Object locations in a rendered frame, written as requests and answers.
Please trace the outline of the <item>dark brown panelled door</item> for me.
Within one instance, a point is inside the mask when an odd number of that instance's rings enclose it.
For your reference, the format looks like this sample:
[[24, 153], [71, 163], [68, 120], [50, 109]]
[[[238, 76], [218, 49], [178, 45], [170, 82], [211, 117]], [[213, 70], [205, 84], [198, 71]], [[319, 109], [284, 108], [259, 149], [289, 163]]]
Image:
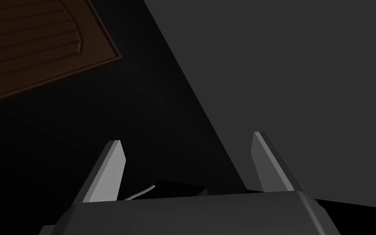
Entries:
[[120, 58], [91, 0], [0, 0], [0, 100]]

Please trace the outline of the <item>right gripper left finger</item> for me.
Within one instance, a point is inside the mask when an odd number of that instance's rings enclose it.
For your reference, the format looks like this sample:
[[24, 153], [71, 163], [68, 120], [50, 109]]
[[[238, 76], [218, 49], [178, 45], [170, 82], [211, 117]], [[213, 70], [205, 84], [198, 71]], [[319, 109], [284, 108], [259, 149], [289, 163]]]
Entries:
[[116, 201], [125, 164], [121, 141], [108, 141], [73, 203]]

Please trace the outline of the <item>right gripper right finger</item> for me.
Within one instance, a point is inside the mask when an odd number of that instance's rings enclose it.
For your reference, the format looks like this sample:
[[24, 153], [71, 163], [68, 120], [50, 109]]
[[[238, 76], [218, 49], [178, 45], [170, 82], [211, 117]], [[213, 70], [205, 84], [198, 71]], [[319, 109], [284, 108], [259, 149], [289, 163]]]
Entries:
[[305, 192], [304, 187], [266, 132], [253, 133], [251, 156], [263, 192]]

